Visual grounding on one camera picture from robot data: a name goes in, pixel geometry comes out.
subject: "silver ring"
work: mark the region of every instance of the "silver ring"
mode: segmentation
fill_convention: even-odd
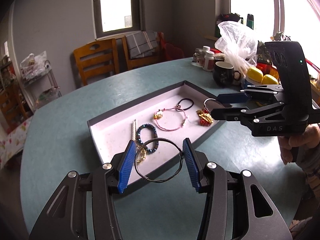
[[[203,102],[203,107],[204,107],[205,110],[208,111],[208,113],[210,113],[210,111],[209,111],[209,109],[207,108],[207,106],[205,105],[205,103],[206,103],[207,101],[209,101],[209,100],[213,100],[213,101],[218,102],[218,101],[217,101],[216,99],[214,99],[214,98],[208,98],[208,99],[206,99],[206,100]]]

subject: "black hair tie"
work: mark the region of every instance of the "black hair tie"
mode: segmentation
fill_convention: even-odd
[[[192,99],[190,99],[190,98],[183,98],[183,99],[181,99],[181,100],[177,103],[177,107],[178,107],[178,108],[181,108],[180,103],[181,103],[182,101],[184,101],[184,100],[187,100],[187,101],[191,102],[191,106],[189,106],[189,107],[187,107],[187,108],[184,108],[184,109],[183,109],[184,111],[190,109],[190,108],[193,107],[193,105],[195,104]]]

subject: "plastic bag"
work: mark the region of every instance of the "plastic bag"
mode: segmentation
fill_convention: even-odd
[[[215,47],[225,54],[225,62],[231,63],[235,70],[245,77],[249,67],[257,65],[258,40],[254,30],[238,22],[222,22],[218,24],[221,38]]]
[[[20,63],[21,76],[24,82],[41,75],[46,70],[44,62],[47,60],[47,52],[35,56],[31,53]]]
[[[39,109],[57,99],[59,97],[59,91],[60,87],[52,87],[46,91],[43,91],[36,100],[36,109]]]

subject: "floral tablecloth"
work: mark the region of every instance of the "floral tablecloth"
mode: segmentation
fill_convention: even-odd
[[[4,141],[0,142],[0,169],[5,166],[8,160],[23,149],[31,120],[32,117],[19,125]]]

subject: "wooden chair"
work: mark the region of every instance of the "wooden chair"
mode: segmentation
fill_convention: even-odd
[[[19,87],[16,81],[0,93],[0,109],[11,130],[28,119],[19,97]]]
[[[155,49],[156,55],[151,57],[144,57],[144,58],[137,58],[137,59],[130,59],[128,45],[127,45],[127,39],[122,37],[122,45],[124,49],[125,59],[127,61],[128,70],[132,70],[137,67],[152,65],[161,62],[162,60],[162,53],[161,53],[161,47],[160,47],[160,37],[159,35],[164,37],[163,33],[158,33],[158,37],[156,38],[157,42],[159,42],[158,47]]]
[[[91,42],[83,47],[75,49],[73,54],[84,86],[88,84],[88,78],[106,74],[110,71],[114,71],[116,74],[119,74],[116,39]]]

